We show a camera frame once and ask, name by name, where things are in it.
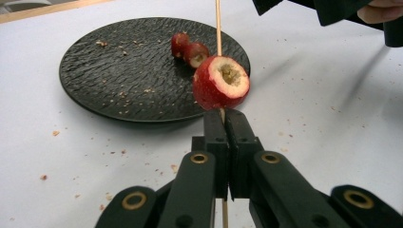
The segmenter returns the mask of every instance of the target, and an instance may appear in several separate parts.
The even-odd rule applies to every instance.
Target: fingers
[[[377,8],[403,7],[403,0],[374,0],[369,5]]]
[[[392,21],[403,16],[403,6],[381,8],[381,7],[374,7],[372,5],[372,4],[378,4],[378,2],[380,1],[381,0],[375,0],[369,6],[360,9],[357,12],[358,17],[367,24],[377,24]]]

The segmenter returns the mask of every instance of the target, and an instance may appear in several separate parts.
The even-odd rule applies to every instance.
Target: white table
[[[142,17],[214,27],[215,5],[116,0],[0,25],[0,227],[93,227],[121,190],[157,190],[175,178],[171,165],[202,135],[202,119],[113,121],[75,104],[59,81],[76,40]],[[314,10],[289,2],[258,16],[252,1],[221,1],[221,28],[249,56],[251,92],[238,110],[265,149],[284,154],[317,190],[356,185],[401,213],[403,49],[352,22],[323,28]],[[230,203],[229,214],[230,227],[254,227],[246,200]],[[221,227],[220,213],[216,221]]]

